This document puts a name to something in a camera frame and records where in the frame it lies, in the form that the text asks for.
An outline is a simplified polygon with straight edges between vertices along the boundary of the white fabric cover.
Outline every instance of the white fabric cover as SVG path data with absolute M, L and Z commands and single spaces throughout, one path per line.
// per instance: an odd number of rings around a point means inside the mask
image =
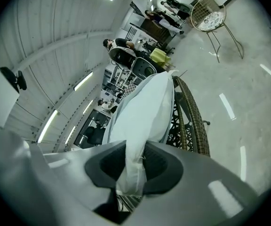
M 118 194 L 142 195 L 146 182 L 144 146 L 147 140 L 167 139 L 173 90 L 169 73 L 156 74 L 119 114 L 110 132 L 110 142 L 126 140 L 126 166 L 117 181 Z

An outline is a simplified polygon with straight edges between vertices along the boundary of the man sitting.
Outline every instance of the man sitting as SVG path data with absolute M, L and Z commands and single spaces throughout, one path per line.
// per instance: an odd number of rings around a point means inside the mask
M 113 101 L 104 102 L 103 100 L 98 100 L 98 105 L 102 107 L 106 112 L 115 113 L 117 110 L 117 106 L 113 104 Z
M 124 47 L 124 48 L 130 48 L 135 52 L 135 55 L 137 57 L 141 57 L 145 60 L 147 60 L 152 66 L 156 69 L 157 73 L 162 73 L 165 71 L 162 67 L 160 67 L 156 62 L 154 62 L 152 59 L 150 59 L 149 56 L 147 56 L 143 51 L 139 51 L 135 49 L 135 45 L 133 42 L 125 39 L 115 39 L 114 40 L 117 46 Z M 106 47 L 108 50 L 112 48 L 112 40 L 110 39 L 105 39 L 103 41 L 103 46 Z

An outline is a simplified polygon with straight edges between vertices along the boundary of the wicker chair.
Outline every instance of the wicker chair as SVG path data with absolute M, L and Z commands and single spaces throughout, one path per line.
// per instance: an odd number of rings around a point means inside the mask
M 221 27 L 225 27 L 226 30 L 229 32 L 234 43 L 236 44 L 240 57 L 243 59 L 244 49 L 241 43 L 235 39 L 235 36 L 232 34 L 228 26 L 224 23 L 225 18 L 226 18 L 225 6 L 224 5 L 218 6 L 215 0 L 200 0 L 195 4 L 191 12 L 191 23 L 193 24 L 194 28 L 196 28 L 198 31 L 207 33 L 214 48 L 214 51 L 216 53 L 218 62 L 219 62 L 218 51 L 221 44 L 214 33 L 216 32 L 215 31 L 216 29 Z M 215 46 L 209 36 L 209 33 L 212 33 L 213 36 L 216 38 L 219 44 L 218 49 L 215 49 Z

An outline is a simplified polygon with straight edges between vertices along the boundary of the white chair seat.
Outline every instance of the white chair seat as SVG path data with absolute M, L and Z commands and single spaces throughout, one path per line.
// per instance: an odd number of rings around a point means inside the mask
M 200 23 L 198 28 L 201 31 L 210 31 L 218 28 L 224 20 L 223 12 L 213 12 L 205 17 L 205 19 Z

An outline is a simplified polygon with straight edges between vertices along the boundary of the woman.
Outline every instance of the woman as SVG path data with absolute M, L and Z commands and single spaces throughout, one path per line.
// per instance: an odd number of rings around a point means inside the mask
M 170 12 L 173 12 L 172 15 L 177 15 L 178 17 L 180 17 L 182 20 L 186 20 L 187 17 L 190 16 L 190 13 L 191 13 L 191 10 L 188 9 L 187 12 L 186 11 L 182 11 L 182 10 L 179 10 L 178 8 L 172 6 L 172 7 L 169 7 L 167 3 L 165 2 L 160 2 L 161 5 L 163 5 L 166 9 L 168 9 Z
M 102 107 L 103 110 L 106 112 L 115 113 L 117 110 L 117 106 L 113 104 L 113 100 L 110 100 L 109 102 L 105 102 L 102 100 L 98 100 L 98 105 Z
M 163 16 L 164 19 L 166 19 L 170 25 L 174 26 L 175 28 L 179 28 L 180 24 L 178 24 L 172 17 L 168 16 L 166 14 L 166 11 L 157 10 L 156 8 L 153 10 L 154 13 L 156 13 L 159 16 Z
M 167 28 L 169 30 L 170 35 L 173 37 L 176 34 L 183 34 L 184 32 L 172 25 L 170 23 L 162 18 L 161 16 L 157 15 L 156 13 L 150 12 L 148 10 L 145 11 L 145 14 L 148 16 L 148 18 L 158 27 L 162 28 L 160 25 L 163 27 Z

